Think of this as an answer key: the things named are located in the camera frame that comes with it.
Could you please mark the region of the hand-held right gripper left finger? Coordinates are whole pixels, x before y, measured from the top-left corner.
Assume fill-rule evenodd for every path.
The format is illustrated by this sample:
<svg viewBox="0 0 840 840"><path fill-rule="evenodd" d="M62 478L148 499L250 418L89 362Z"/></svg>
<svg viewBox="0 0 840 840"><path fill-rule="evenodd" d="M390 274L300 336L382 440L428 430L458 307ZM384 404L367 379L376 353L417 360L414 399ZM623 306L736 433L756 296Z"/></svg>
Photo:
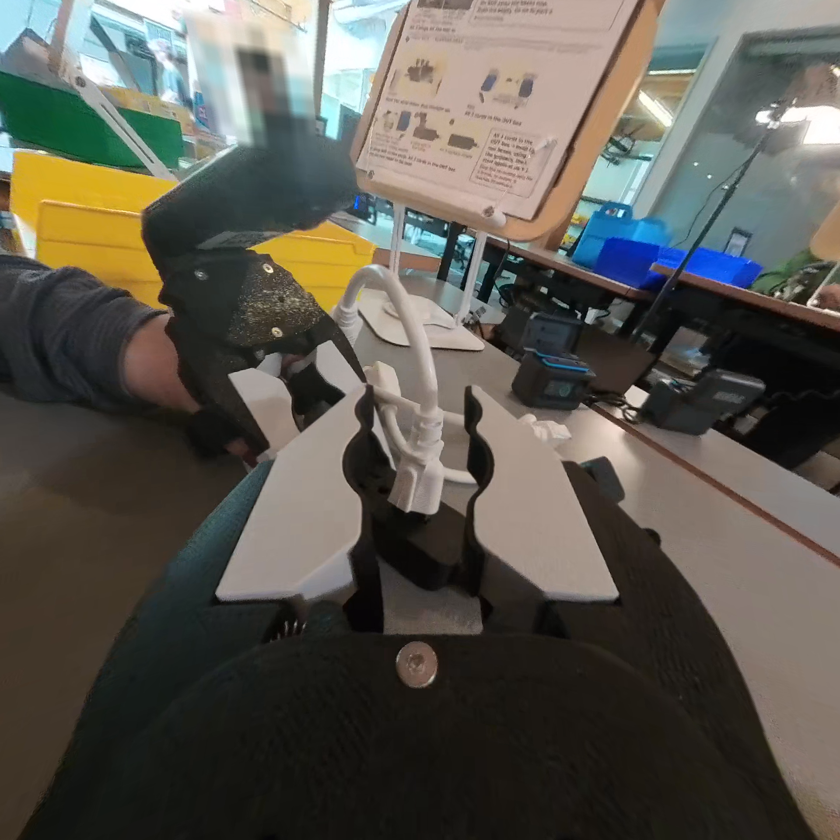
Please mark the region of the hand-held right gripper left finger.
<svg viewBox="0 0 840 840"><path fill-rule="evenodd" d="M351 626L384 628L382 578L364 483L385 458L361 385L280 450L217 585L222 603L334 602Z"/></svg>

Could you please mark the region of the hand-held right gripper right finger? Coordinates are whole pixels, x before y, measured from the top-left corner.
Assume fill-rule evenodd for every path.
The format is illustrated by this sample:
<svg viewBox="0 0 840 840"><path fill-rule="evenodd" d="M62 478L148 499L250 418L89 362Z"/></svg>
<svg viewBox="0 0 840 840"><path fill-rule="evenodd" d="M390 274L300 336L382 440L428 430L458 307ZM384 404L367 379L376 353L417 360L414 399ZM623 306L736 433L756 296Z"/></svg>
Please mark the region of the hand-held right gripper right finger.
<svg viewBox="0 0 840 840"><path fill-rule="evenodd" d="M486 607L489 633L539 628L556 602L614 605L619 593L562 458L534 423L477 385L465 389L464 587Z"/></svg>

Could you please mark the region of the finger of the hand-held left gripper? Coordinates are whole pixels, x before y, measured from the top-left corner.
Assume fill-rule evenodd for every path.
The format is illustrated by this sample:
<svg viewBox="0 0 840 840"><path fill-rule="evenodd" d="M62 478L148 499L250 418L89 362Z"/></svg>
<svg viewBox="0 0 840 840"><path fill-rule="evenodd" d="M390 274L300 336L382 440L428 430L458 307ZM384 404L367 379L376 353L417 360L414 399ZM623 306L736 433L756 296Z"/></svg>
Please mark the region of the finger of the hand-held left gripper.
<svg viewBox="0 0 840 840"><path fill-rule="evenodd" d="M231 373L228 379L267 441L256 462L274 459L300 434L285 382L279 376L260 369L237 371Z"/></svg>
<svg viewBox="0 0 840 840"><path fill-rule="evenodd" d="M289 373L292 409L297 415L323 415L365 384L335 344L321 344Z"/></svg>

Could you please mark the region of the person's left forearm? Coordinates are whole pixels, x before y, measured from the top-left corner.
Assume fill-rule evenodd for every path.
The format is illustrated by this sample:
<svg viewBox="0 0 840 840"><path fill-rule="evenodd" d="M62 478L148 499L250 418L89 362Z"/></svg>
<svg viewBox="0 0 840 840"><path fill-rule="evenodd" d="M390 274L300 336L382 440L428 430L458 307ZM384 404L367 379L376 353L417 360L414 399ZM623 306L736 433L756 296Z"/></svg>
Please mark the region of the person's left forearm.
<svg viewBox="0 0 840 840"><path fill-rule="evenodd" d="M147 407L125 384L123 358L162 313L83 269L2 252L2 386L33 403Z"/></svg>

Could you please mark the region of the black angled plug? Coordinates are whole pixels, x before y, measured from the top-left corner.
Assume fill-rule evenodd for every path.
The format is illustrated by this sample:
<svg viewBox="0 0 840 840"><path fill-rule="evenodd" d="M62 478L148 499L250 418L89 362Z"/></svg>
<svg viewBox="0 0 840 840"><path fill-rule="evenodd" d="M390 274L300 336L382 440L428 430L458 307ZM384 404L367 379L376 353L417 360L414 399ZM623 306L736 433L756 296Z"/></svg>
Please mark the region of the black angled plug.
<svg viewBox="0 0 840 840"><path fill-rule="evenodd" d="M615 504L624 501L623 484L609 458L591 458L580 462L579 467L594 481L605 498Z"/></svg>

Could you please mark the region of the person's left hand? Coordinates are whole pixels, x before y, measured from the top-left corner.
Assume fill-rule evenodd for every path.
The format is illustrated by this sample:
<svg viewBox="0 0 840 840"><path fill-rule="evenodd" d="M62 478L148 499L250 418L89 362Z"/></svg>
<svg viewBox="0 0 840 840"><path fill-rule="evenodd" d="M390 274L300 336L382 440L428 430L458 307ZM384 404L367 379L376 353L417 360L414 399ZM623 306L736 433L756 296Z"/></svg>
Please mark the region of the person's left hand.
<svg viewBox="0 0 840 840"><path fill-rule="evenodd" d="M145 403L185 414L199 404L179 375L179 359L166 328L169 313L160 313L138 328L122 354L122 380L127 393Z"/></svg>

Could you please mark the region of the black battery charging case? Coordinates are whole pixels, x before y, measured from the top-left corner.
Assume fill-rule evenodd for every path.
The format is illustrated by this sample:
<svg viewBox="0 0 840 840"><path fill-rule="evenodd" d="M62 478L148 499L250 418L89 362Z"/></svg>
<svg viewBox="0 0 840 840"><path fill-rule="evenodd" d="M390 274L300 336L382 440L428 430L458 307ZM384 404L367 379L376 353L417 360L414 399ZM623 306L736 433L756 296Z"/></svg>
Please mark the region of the black battery charging case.
<svg viewBox="0 0 840 840"><path fill-rule="evenodd" d="M511 392L530 408L573 411L589 394L592 367L577 353L583 322L565 316L533 313L525 321L521 359Z"/></svg>

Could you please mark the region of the yellow plastic bin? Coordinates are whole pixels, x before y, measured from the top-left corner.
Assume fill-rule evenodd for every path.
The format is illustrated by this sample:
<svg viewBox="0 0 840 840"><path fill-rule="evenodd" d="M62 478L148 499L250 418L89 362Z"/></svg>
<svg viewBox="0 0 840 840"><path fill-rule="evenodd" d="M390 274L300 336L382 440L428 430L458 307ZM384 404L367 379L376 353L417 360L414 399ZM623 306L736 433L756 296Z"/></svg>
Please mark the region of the yellow plastic bin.
<svg viewBox="0 0 840 840"><path fill-rule="evenodd" d="M149 175L15 150L10 211L27 256L76 267L158 308L162 282L141 238L141 212L168 189ZM376 246L331 222L253 246L330 311Z"/></svg>

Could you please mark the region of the green bin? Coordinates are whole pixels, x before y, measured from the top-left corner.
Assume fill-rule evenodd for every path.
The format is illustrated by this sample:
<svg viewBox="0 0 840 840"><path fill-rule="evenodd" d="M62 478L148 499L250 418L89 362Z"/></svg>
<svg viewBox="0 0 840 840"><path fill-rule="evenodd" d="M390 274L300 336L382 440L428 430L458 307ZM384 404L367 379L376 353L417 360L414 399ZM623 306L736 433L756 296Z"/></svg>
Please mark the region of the green bin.
<svg viewBox="0 0 840 840"><path fill-rule="evenodd" d="M83 163L141 168L137 155L75 92L2 71L1 113L15 141ZM184 145L178 121L124 108L119 113L167 168L178 167Z"/></svg>

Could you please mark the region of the blue plastic bin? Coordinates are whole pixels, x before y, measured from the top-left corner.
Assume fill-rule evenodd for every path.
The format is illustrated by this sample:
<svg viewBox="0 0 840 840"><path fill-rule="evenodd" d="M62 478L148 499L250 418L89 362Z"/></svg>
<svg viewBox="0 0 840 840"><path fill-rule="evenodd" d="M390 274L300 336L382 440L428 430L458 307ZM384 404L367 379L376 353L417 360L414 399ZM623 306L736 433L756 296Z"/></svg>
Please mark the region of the blue plastic bin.
<svg viewBox="0 0 840 840"><path fill-rule="evenodd" d="M641 291L659 291L669 272L676 270L686 251L628 238L609 238L602 247L594 272ZM762 274L757 262L707 248L698 248L685 272L724 285L746 289Z"/></svg>

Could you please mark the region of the black light stand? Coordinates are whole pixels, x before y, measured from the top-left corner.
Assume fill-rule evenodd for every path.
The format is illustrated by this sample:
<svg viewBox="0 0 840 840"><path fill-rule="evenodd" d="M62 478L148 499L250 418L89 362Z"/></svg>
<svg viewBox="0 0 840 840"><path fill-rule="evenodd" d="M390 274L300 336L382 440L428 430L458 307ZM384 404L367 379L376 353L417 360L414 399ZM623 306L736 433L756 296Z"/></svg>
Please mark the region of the black light stand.
<svg viewBox="0 0 840 840"><path fill-rule="evenodd" d="M765 128L758 142L755 144L755 147L751 150L745 161L740 164L736 171L733 172L732 178L727 180L725 184L721 186L722 195L718 205L711 212L709 218L700 229L699 234L690 244L686 252L686 256L678 263L677 267L668 276L665 284L657 294L657 297L651 303L645 315L643 315L640 319L629 339L632 344L638 344L642 341L646 328L651 324L655 316L659 314L659 311L665 306L665 303L670 298L672 291L676 288L677 283L685 273L692 257L698 251L698 248L701 247L705 238L709 235L715 223L718 221L719 216L733 199L743 179L749 172L750 167L761 155L761 153L764 152L767 144L782 125L784 116L791 110L794 104L795 97L785 97L772 106L768 116L768 121L766 122Z"/></svg>

